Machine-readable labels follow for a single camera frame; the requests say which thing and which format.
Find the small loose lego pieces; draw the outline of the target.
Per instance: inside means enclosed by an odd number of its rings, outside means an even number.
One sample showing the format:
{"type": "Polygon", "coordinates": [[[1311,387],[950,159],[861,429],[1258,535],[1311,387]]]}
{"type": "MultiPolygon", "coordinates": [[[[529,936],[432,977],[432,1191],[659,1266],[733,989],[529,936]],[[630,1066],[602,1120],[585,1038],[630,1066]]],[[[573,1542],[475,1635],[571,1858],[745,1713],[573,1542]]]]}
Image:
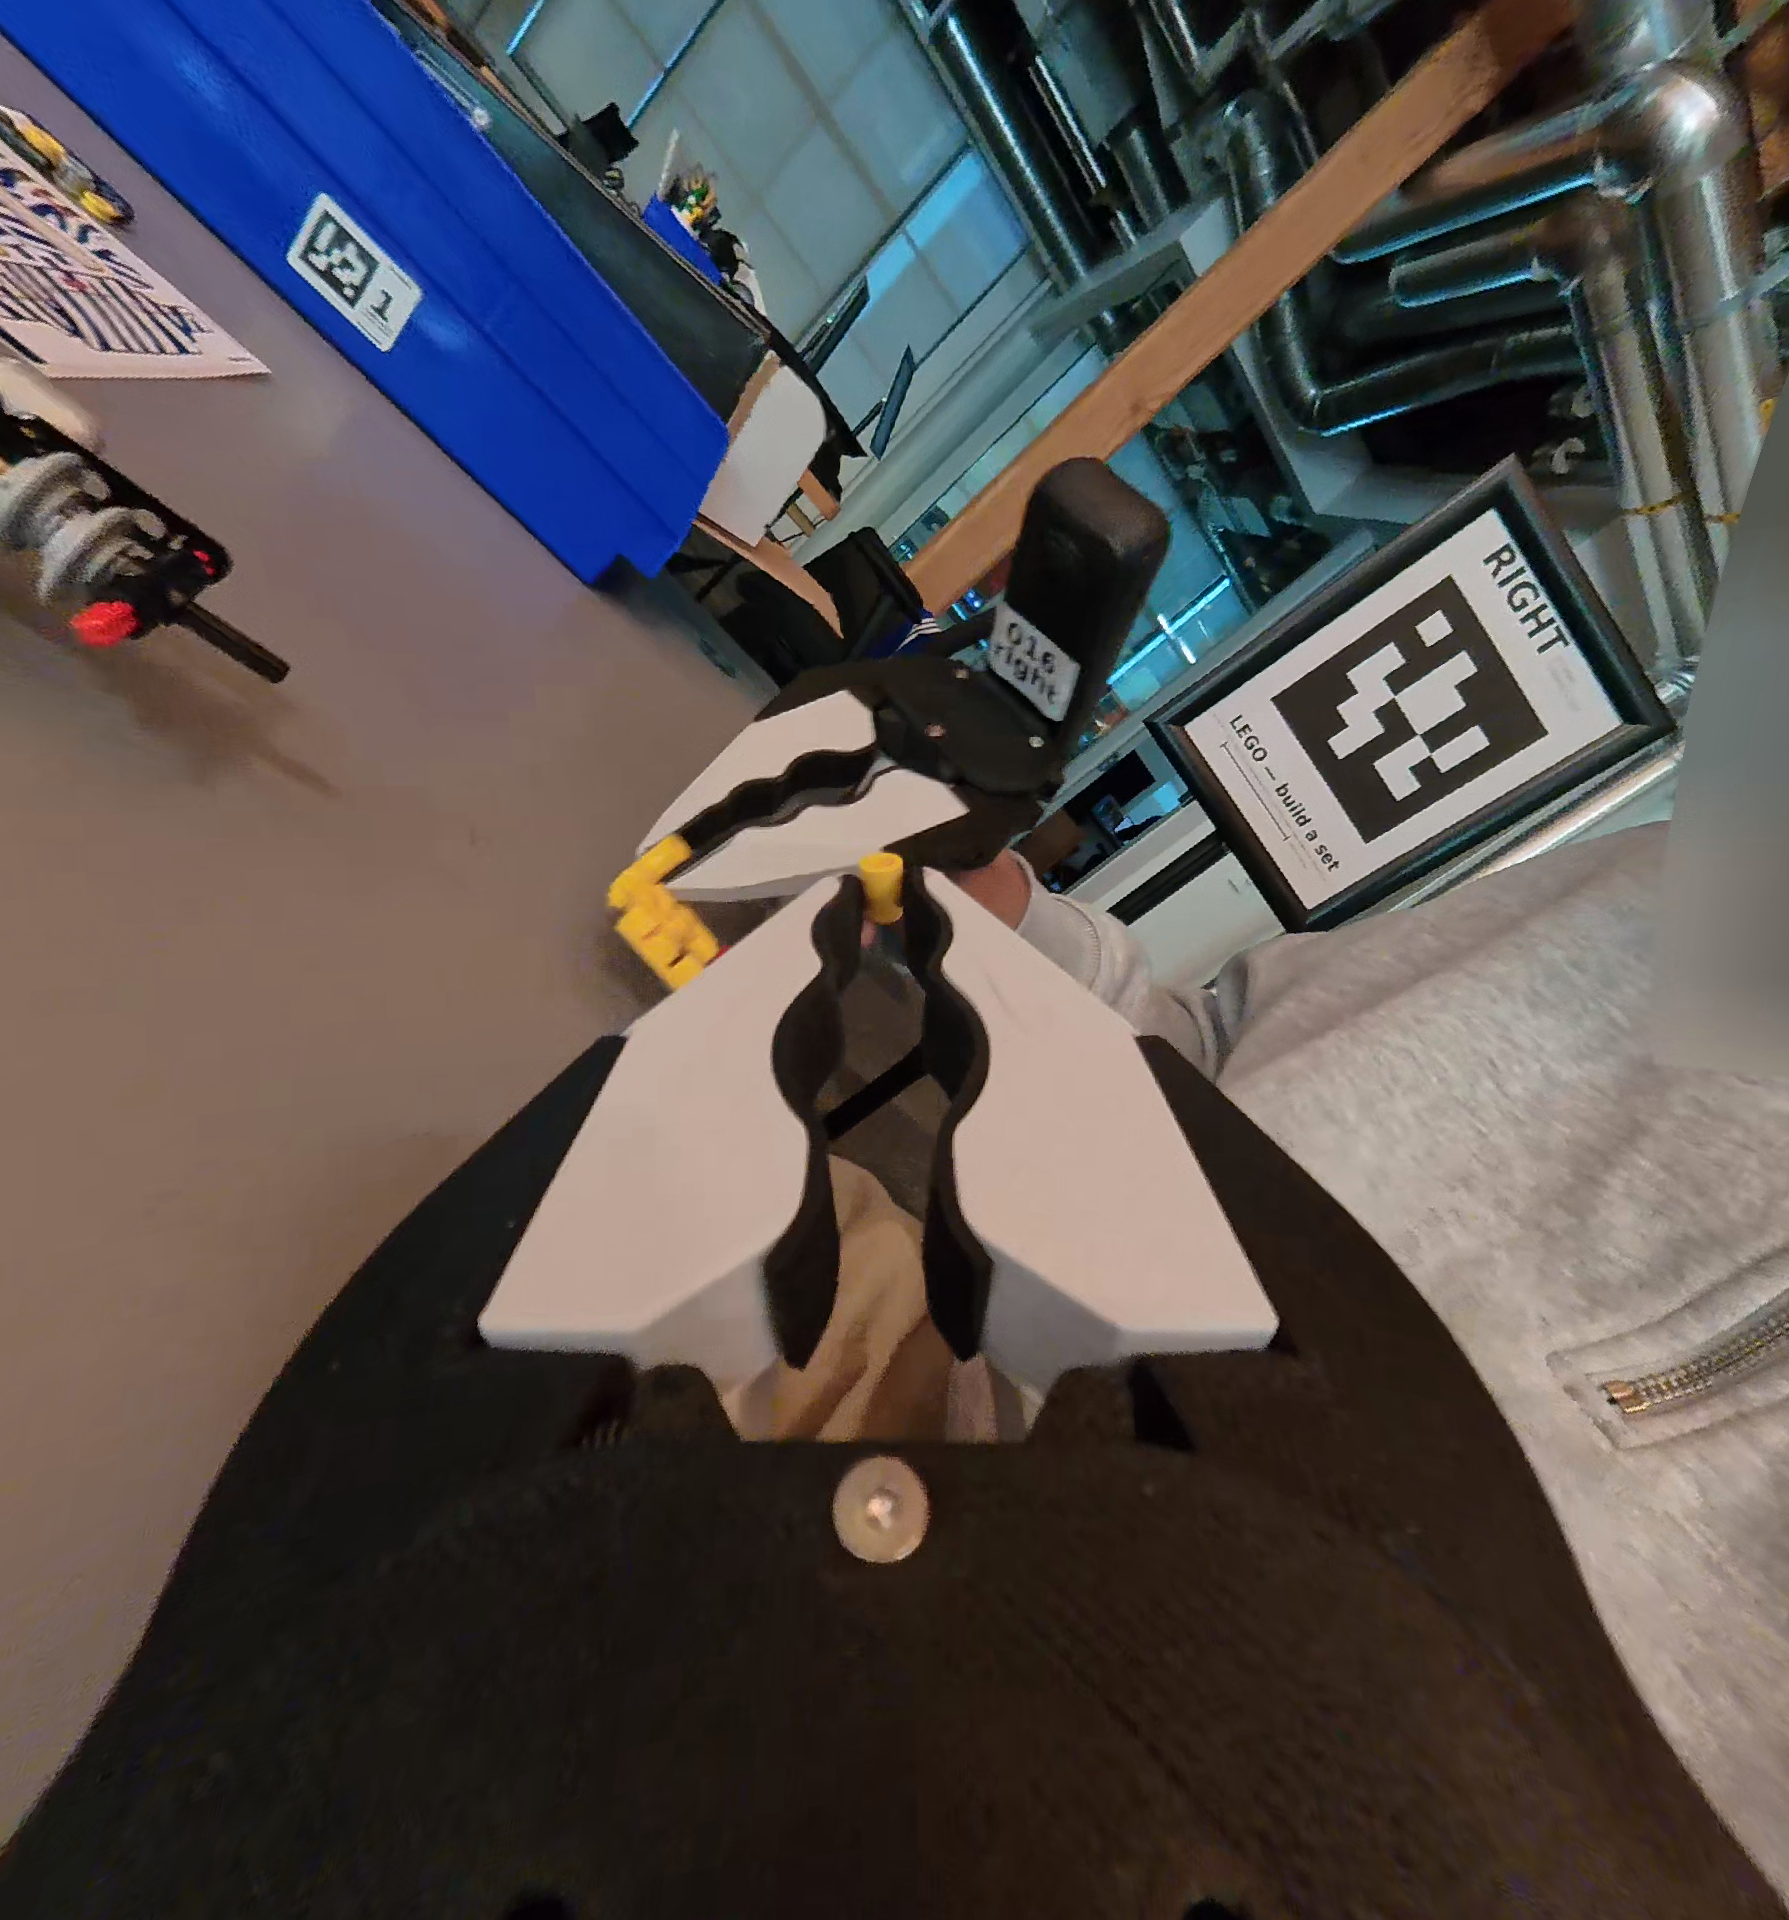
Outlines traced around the small loose lego pieces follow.
{"type": "Polygon", "coordinates": [[[66,200],[103,228],[126,229],[134,222],[131,201],[60,138],[40,122],[10,113],[2,117],[4,137],[66,200]]]}

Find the printed instruction sheet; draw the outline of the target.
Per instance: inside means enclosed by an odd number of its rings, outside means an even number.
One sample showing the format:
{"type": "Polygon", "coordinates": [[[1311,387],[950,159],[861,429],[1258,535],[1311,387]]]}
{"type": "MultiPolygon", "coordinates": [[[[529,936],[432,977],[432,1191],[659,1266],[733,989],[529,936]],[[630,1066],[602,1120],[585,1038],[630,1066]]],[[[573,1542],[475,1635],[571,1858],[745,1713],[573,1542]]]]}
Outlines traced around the printed instruction sheet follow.
{"type": "Polygon", "coordinates": [[[77,380],[263,377],[248,348],[131,248],[131,228],[98,226],[12,150],[10,113],[0,103],[0,341],[77,380]]]}

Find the person's right hand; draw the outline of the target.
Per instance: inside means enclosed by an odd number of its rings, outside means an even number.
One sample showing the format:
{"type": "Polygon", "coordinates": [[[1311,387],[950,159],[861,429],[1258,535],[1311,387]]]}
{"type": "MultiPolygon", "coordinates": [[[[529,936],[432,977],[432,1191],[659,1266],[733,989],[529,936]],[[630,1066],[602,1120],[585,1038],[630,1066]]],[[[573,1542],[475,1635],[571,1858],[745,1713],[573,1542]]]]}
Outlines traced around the person's right hand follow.
{"type": "Polygon", "coordinates": [[[1096,927],[1088,911],[1050,893],[1017,851],[954,874],[956,887],[1042,958],[1091,989],[1099,974],[1096,927]]]}

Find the yellow lego assembly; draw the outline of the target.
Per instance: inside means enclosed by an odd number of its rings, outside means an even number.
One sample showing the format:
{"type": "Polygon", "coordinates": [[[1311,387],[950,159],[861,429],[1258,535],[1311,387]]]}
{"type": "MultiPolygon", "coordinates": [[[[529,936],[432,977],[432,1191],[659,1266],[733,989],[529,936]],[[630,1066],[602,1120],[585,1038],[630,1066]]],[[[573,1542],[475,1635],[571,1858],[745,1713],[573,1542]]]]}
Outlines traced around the yellow lego assembly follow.
{"type": "Polygon", "coordinates": [[[681,835],[664,835],[621,869],[607,894],[621,943],[670,994],[699,978],[723,952],[704,919],[667,883],[691,856],[681,835]]]}

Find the cluttered background desk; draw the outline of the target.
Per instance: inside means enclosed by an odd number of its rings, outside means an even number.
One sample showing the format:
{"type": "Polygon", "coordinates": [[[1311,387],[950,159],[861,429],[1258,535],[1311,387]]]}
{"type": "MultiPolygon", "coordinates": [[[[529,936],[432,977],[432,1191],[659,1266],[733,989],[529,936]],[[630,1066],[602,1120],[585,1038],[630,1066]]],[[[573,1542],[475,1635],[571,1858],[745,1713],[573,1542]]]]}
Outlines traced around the cluttered background desk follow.
{"type": "Polygon", "coordinates": [[[711,270],[686,262],[600,172],[542,132],[461,36],[432,26],[415,3],[374,9],[721,421],[735,421],[736,399],[768,356],[810,377],[770,320],[723,290],[711,270]]]}

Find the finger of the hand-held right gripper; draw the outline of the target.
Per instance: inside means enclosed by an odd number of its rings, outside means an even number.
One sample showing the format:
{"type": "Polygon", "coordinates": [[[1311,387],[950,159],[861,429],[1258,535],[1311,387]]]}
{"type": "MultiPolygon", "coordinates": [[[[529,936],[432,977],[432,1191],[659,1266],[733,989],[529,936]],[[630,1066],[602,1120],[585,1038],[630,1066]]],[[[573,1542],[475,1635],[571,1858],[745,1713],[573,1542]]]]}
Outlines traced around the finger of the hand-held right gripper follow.
{"type": "Polygon", "coordinates": [[[813,799],[781,820],[736,830],[673,876],[681,900],[782,899],[858,858],[935,828],[956,826],[967,803],[943,781],[909,770],[869,776],[853,799],[813,799]]]}
{"type": "Polygon", "coordinates": [[[849,689],[757,718],[667,807],[638,855],[677,833],[696,858],[745,826],[782,820],[813,799],[858,797],[878,748],[875,711],[849,689]]]}

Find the black lego model with spring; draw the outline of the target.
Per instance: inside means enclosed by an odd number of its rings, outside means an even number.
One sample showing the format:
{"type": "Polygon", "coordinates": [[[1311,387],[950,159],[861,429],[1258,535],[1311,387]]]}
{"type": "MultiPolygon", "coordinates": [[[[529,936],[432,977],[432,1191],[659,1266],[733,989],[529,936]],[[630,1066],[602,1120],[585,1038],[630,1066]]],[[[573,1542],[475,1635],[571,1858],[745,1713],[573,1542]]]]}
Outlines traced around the black lego model with spring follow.
{"type": "Polygon", "coordinates": [[[34,595],[103,650],[180,627],[263,683],[290,664],[210,606],[233,556],[82,436],[90,421],[40,372],[0,360],[0,552],[34,562],[34,595]]]}

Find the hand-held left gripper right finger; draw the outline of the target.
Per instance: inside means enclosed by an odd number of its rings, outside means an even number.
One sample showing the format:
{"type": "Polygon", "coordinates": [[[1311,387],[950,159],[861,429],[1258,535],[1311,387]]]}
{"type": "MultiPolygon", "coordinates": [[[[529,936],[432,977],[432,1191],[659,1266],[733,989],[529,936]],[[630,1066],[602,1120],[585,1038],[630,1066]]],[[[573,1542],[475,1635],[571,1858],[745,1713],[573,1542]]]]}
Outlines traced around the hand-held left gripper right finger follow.
{"type": "Polygon", "coordinates": [[[1278,1313],[1146,1043],[923,868],[904,874],[923,1066],[947,1097],[923,1283],[956,1360],[1044,1397],[1075,1369],[1261,1352],[1278,1313]]]}

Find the blue plastic bin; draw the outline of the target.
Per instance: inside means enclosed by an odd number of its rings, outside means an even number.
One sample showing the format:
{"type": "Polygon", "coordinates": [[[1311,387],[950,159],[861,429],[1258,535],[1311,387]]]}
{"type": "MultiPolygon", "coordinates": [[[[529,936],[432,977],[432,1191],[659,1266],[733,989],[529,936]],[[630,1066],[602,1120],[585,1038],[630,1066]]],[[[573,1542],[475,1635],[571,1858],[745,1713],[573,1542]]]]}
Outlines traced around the blue plastic bin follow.
{"type": "Polygon", "coordinates": [[[0,36],[577,577],[654,577],[728,423],[374,7],[10,1],[0,36]]]}

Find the person's right forearm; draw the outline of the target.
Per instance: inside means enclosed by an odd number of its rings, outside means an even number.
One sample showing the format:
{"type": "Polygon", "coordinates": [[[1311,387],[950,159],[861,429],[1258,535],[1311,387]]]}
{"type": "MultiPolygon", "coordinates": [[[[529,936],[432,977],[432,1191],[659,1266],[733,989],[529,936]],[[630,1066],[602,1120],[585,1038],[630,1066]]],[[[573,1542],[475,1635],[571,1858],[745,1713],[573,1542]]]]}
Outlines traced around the person's right forearm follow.
{"type": "Polygon", "coordinates": [[[1133,931],[1113,916],[1030,887],[1020,936],[1085,994],[1120,1015],[1141,1038],[1164,1040],[1207,1079],[1216,1079],[1245,1020],[1248,958],[1228,959],[1202,988],[1162,983],[1133,931]]]}

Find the wooden beam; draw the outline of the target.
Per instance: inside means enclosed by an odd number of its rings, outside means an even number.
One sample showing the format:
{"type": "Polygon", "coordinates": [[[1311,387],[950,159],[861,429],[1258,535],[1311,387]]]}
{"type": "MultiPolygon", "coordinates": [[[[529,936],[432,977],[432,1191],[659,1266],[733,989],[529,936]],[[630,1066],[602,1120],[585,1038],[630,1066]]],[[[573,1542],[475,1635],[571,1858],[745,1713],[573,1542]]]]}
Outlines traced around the wooden beam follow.
{"type": "Polygon", "coordinates": [[[1018,541],[1034,486],[1070,458],[1127,444],[1210,360],[1228,350],[1314,264],[1490,107],[1556,37],[1567,1],[1486,1],[1398,86],[904,564],[930,613],[986,581],[1018,541]]]}

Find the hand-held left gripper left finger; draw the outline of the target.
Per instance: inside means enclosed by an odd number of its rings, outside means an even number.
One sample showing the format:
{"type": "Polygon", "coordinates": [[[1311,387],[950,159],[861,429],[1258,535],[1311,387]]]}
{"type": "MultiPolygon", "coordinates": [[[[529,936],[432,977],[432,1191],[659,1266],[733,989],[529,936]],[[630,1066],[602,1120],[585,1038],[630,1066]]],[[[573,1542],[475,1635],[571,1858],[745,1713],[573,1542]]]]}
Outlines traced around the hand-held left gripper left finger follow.
{"type": "Polygon", "coordinates": [[[836,1303],[819,1093],[861,959],[861,880],[808,887],[635,1020],[477,1318],[498,1349],[803,1369],[836,1303]]]}

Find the person's beige pants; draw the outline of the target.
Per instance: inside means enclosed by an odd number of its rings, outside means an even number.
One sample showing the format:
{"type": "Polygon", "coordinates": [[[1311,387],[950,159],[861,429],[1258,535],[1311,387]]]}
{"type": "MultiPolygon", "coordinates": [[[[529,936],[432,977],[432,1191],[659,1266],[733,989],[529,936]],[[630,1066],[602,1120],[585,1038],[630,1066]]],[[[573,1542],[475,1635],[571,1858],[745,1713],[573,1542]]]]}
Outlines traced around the person's beige pants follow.
{"type": "Polygon", "coordinates": [[[923,1229],[881,1182],[829,1161],[838,1222],[834,1313],[803,1367],[776,1360],[723,1394],[745,1442],[996,1443],[1022,1440],[1040,1400],[983,1358],[956,1360],[923,1294],[923,1229]]]}

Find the person's grey sweatshirt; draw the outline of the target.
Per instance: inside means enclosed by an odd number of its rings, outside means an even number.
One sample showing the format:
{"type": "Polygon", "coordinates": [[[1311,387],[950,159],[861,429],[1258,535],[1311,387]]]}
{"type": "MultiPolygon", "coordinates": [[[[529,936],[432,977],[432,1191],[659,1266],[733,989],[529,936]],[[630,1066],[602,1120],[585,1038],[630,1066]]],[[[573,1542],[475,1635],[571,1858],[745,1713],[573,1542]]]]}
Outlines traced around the person's grey sweatshirt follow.
{"type": "Polygon", "coordinates": [[[1456,1335],[1639,1693],[1789,1901],[1789,1079],[1653,1059],[1667,839],[1265,940],[1179,1004],[1456,1335]]]}

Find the silver ventilation ducts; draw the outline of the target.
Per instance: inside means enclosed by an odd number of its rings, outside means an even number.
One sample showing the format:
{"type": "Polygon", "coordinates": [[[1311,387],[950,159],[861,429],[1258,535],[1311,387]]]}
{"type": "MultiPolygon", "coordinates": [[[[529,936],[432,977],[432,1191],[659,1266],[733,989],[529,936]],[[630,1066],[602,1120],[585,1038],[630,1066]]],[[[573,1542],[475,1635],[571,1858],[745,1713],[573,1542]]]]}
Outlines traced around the silver ventilation ducts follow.
{"type": "MultiPolygon", "coordinates": [[[[1654,554],[1678,683],[1782,378],[1759,226],[1773,126],[1725,66],[1779,36],[1782,3],[1735,3],[1733,37],[1713,3],[1574,9],[1573,30],[1329,253],[1345,268],[1387,264],[1398,313],[1552,283],[1574,313],[1573,346],[1558,322],[1467,326],[1332,387],[1288,378],[1280,406],[1309,417],[1314,438],[1357,434],[1579,360],[1626,528],[1654,554]]],[[[1296,295],[1314,270],[1245,331],[1263,360],[1303,342],[1296,295]]]]}

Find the black office chair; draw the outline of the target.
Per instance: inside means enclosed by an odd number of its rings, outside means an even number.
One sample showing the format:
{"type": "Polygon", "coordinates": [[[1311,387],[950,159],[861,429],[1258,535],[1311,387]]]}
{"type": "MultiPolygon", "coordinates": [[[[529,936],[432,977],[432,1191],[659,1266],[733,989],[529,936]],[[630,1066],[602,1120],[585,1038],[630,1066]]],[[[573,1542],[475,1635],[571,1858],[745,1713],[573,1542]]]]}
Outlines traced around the black office chair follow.
{"type": "Polygon", "coordinates": [[[926,618],[922,595],[875,531],[798,560],[776,543],[745,548],[699,524],[664,577],[704,617],[711,655],[768,691],[815,668],[890,656],[926,618]]]}

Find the framed marker sign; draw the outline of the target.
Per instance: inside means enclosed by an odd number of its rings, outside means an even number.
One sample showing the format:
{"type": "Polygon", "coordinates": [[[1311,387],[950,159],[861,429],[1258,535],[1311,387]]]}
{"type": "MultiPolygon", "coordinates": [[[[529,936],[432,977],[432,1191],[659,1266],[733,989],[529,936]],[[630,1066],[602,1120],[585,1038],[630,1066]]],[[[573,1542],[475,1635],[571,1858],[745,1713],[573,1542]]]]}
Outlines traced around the framed marker sign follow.
{"type": "Polygon", "coordinates": [[[1507,456],[1146,724],[1283,931],[1360,917],[1674,734],[1507,456]]]}

